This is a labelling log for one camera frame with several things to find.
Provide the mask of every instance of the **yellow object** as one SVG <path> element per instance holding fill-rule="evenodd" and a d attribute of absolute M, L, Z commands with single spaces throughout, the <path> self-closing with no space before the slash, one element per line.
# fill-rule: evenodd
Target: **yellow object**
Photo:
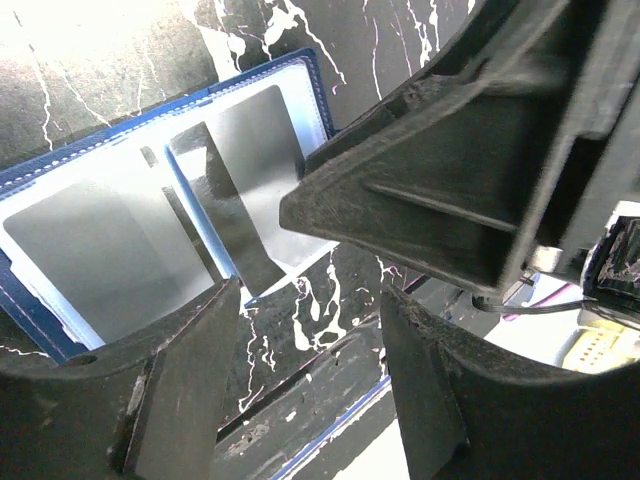
<path fill-rule="evenodd" d="M 636 343 L 640 332 L 601 317 L 580 326 L 580 335 L 562 367 L 582 373 L 602 373 L 626 365 L 640 357 Z"/>

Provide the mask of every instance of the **black cable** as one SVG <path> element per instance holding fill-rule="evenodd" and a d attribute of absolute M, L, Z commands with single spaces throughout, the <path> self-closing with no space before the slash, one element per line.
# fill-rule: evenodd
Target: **black cable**
<path fill-rule="evenodd" d="M 501 315 L 546 315 L 549 313 L 568 312 L 578 310 L 597 304 L 595 300 L 578 300 L 575 302 L 560 303 L 558 305 L 548 305 L 545 307 L 511 307 L 507 305 L 493 305 L 487 303 L 482 297 L 471 297 L 474 308 L 488 313 L 499 313 Z"/>

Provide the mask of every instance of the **black marble surface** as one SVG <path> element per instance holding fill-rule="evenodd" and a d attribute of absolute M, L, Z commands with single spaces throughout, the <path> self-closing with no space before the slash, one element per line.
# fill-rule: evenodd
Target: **black marble surface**
<path fill-rule="evenodd" d="M 473 0 L 9 0 L 0 5 L 0 168 L 301 47 L 337 127 L 432 58 Z M 225 424 L 375 315 L 415 275 L 348 245 L 241 315 Z M 0 361 L 46 363 L 0 320 Z"/>

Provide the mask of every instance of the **open wallet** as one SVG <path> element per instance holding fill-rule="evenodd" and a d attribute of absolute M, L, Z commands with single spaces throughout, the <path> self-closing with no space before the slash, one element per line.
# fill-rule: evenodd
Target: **open wallet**
<path fill-rule="evenodd" d="M 63 363 L 222 279 L 278 290 L 335 245 L 278 222 L 333 133 L 301 50 L 1 172 L 0 304 Z"/>

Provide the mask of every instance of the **purple cable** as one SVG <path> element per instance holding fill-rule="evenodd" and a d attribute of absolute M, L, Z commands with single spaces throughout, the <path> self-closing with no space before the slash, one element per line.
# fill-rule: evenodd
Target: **purple cable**
<path fill-rule="evenodd" d="M 565 283 L 558 290 L 556 290 L 555 292 L 553 292 L 549 296 L 543 298 L 542 300 L 539 300 L 538 302 L 534 303 L 533 305 L 530 305 L 530 307 L 531 308 L 536 308 L 536 307 L 544 307 L 546 305 L 549 305 L 549 304 L 551 304 L 553 302 L 553 300 L 555 300 L 556 298 L 558 298 L 560 295 L 562 295 L 563 293 L 567 292 L 568 290 L 571 290 L 573 287 L 574 287 L 574 285 L 572 285 L 570 283 Z M 502 317 L 502 319 L 505 322 L 511 322 L 511 321 L 515 320 L 516 318 L 518 318 L 519 316 L 520 315 L 506 315 L 506 316 Z"/>

